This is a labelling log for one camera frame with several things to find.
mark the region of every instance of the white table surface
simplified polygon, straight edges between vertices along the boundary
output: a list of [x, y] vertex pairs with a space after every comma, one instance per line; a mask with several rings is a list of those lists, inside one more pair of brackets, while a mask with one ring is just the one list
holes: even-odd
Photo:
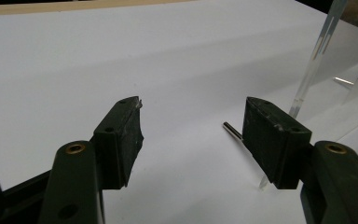
[[[139, 95], [144, 147], [129, 186], [103, 194], [107, 223], [305, 223], [299, 189], [260, 191], [221, 125], [241, 129], [248, 95], [289, 110], [324, 19], [293, 0], [0, 16], [2, 188]], [[358, 132], [342, 142], [358, 149]]]

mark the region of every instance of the metal rod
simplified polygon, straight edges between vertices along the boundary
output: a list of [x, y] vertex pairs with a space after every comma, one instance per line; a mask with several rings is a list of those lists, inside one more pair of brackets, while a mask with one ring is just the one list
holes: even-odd
[[224, 122], [223, 128], [225, 128], [233, 137], [242, 141], [242, 135], [237, 130], [235, 130], [229, 123]]

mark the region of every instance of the transparent plastic panel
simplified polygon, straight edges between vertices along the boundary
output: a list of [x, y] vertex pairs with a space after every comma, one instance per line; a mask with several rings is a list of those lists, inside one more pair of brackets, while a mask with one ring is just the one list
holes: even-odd
[[289, 113], [312, 143], [358, 127], [358, 0], [333, 2]]

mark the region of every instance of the white surface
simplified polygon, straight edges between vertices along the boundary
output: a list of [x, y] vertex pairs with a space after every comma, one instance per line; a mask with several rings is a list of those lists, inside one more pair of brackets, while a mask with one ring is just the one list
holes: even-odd
[[323, 22], [291, 0], [0, 16], [3, 189], [139, 95], [144, 147], [129, 186], [104, 192], [107, 223], [305, 223], [299, 191], [259, 191], [221, 125], [241, 129], [248, 95], [288, 111]]

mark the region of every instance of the wooden edge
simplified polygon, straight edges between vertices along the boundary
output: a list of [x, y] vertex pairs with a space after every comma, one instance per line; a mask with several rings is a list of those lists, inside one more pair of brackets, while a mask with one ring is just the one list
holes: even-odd
[[25, 14], [36, 12], [70, 11], [81, 9], [93, 9], [103, 7], [133, 7], [177, 2], [189, 2], [194, 0], [97, 0], [81, 2], [57, 2], [0, 5], [0, 15]]

